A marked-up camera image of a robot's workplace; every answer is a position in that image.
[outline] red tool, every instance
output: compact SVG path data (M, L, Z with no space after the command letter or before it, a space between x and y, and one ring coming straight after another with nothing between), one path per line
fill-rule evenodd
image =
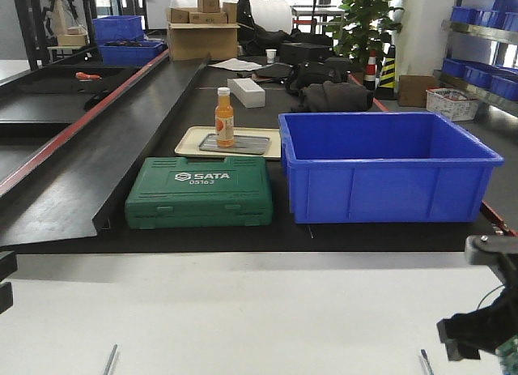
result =
M75 73L75 78L79 79L80 81L93 81L95 79L100 79L100 75L87 74L87 73L83 73L82 71L79 71L79 72Z

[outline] metal pin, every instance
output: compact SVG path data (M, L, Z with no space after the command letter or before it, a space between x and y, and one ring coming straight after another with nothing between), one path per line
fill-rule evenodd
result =
M434 375L434 370L431 369L431 364L430 364L430 361L428 360L427 352L424 349L421 350L421 356L422 356L422 359L424 360L424 364L427 367L428 375Z
M112 349L112 353L110 353L110 357L108 358L108 363L106 363L106 368L104 369L103 375L109 375L110 369L112 368L113 359L115 358L115 353L117 352L117 345L115 344Z

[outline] bottle label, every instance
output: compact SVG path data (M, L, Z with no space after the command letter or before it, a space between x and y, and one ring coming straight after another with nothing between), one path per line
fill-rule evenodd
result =
M216 140L232 140L234 138L234 117L216 117Z

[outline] sata logo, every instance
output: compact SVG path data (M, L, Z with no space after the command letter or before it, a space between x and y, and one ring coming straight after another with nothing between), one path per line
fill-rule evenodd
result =
M190 183L193 183L193 180L197 180L197 181L212 180L212 181L214 181L215 179L230 179L230 175L228 175L228 173L205 173L205 174L202 174L202 173L197 173L197 174L177 173L175 175L175 180L181 181L181 182L190 181Z
M189 179L191 179L191 174L189 173L177 173L175 175L175 179L177 181L188 181Z
M227 173L194 174L194 179L230 179Z

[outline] orange bottle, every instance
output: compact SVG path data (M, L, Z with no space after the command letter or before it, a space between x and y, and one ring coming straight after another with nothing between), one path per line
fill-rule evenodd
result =
M220 147L234 145L234 109L230 105L230 89L218 88L218 106L214 111L216 118L216 142Z

